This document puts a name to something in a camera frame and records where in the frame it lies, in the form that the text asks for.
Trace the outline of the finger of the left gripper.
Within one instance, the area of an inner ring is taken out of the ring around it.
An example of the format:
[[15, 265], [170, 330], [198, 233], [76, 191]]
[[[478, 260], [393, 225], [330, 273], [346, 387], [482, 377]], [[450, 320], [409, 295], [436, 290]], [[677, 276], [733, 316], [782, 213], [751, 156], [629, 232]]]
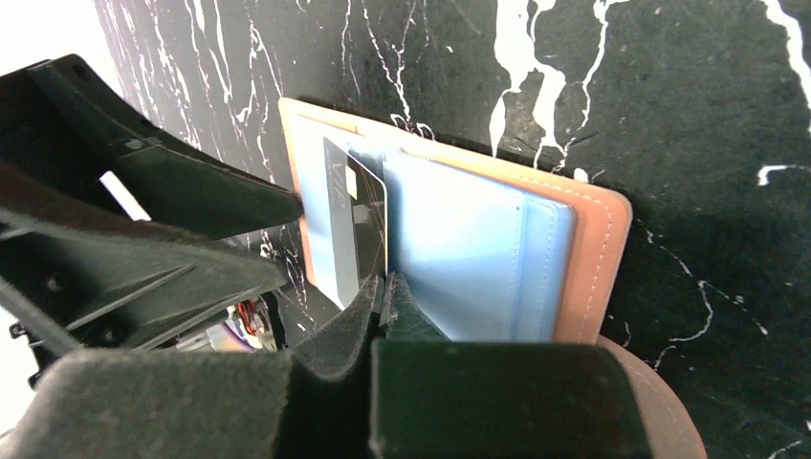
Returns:
[[53, 354], [153, 348], [286, 282], [270, 259], [1, 166], [1, 304]]
[[79, 55], [1, 77], [1, 160], [39, 183], [114, 213], [113, 173], [150, 219], [218, 240], [303, 213], [287, 188], [224, 164], [153, 124]]

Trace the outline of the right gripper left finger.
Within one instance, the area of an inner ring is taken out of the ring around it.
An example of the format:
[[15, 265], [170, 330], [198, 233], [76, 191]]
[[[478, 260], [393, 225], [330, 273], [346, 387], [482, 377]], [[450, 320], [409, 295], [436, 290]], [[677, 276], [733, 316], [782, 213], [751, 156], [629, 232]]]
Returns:
[[37, 388], [5, 458], [366, 458], [369, 351], [384, 296], [288, 351], [84, 350]]

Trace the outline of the black VIP credit card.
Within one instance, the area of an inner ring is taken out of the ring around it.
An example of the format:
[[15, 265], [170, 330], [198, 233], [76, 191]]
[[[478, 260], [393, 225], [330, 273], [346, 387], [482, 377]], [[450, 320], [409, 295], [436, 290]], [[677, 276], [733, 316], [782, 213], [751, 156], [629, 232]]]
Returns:
[[346, 307], [368, 276], [387, 276], [386, 188], [352, 151], [327, 138], [323, 140], [323, 149], [335, 302]]

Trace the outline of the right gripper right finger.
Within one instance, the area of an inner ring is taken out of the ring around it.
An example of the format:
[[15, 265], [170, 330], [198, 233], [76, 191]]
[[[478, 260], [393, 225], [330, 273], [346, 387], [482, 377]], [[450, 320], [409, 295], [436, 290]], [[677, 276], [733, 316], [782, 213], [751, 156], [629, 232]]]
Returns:
[[452, 342], [386, 283], [371, 345], [376, 458], [649, 458], [629, 378], [596, 345]]

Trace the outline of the pink leather card holder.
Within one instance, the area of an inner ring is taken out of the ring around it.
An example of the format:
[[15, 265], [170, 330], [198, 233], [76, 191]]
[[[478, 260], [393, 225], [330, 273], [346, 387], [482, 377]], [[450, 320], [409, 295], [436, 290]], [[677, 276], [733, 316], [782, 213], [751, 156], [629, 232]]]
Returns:
[[445, 336], [599, 345], [630, 378], [654, 456], [706, 456], [673, 390], [600, 332], [632, 218], [622, 194], [300, 100], [279, 112], [306, 277], [336, 305], [325, 138], [384, 182], [387, 274]]

